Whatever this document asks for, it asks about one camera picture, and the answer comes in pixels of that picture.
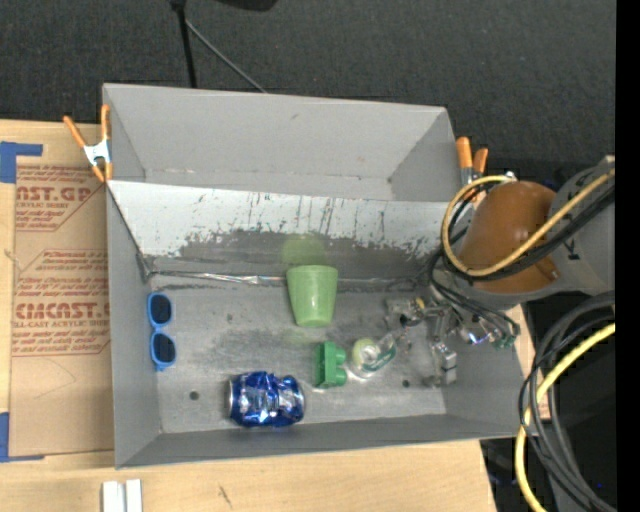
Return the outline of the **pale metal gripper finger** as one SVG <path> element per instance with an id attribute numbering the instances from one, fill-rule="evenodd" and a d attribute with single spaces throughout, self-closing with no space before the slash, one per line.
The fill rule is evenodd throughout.
<path id="1" fill-rule="evenodd" d="M 425 377 L 425 385 L 440 388 L 453 384 L 457 380 L 457 353 L 439 340 L 430 342 L 428 348 L 430 372 Z"/>
<path id="2" fill-rule="evenodd" d="M 412 332 L 424 321 L 424 301 L 421 297 L 387 299 L 385 323 L 402 351 L 412 347 Z"/>

